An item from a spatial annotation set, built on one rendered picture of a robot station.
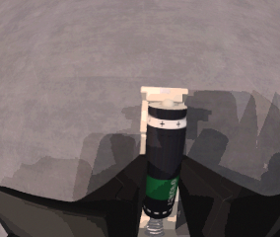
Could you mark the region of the black and green battery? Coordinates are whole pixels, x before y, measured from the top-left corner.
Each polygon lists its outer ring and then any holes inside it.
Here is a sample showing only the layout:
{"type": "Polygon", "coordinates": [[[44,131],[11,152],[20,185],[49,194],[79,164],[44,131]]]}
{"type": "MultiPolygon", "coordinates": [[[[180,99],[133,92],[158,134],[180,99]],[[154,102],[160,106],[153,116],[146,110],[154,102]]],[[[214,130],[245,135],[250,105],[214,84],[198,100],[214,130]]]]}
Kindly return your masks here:
{"type": "Polygon", "coordinates": [[[148,161],[144,212],[151,218],[171,216],[178,189],[187,128],[187,106],[175,100],[148,104],[145,158],[148,161]]]}

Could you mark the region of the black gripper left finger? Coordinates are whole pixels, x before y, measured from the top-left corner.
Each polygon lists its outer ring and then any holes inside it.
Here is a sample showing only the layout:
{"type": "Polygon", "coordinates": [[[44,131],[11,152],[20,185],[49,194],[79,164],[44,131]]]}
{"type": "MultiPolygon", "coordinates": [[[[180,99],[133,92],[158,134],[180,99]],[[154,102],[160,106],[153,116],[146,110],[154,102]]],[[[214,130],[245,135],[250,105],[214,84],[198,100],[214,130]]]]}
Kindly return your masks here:
{"type": "Polygon", "coordinates": [[[137,237],[148,161],[139,154],[111,181],[76,201],[0,187],[0,222],[21,237],[137,237]]]}

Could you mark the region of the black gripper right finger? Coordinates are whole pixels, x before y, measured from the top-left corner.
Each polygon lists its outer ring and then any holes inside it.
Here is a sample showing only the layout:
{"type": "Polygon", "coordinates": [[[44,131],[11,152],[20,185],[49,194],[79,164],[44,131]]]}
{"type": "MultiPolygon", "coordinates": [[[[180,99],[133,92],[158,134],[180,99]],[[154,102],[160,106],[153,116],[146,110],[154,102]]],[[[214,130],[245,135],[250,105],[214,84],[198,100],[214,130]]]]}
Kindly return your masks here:
{"type": "Polygon", "coordinates": [[[280,195],[266,197],[183,154],[178,190],[190,237],[274,237],[280,195]]]}

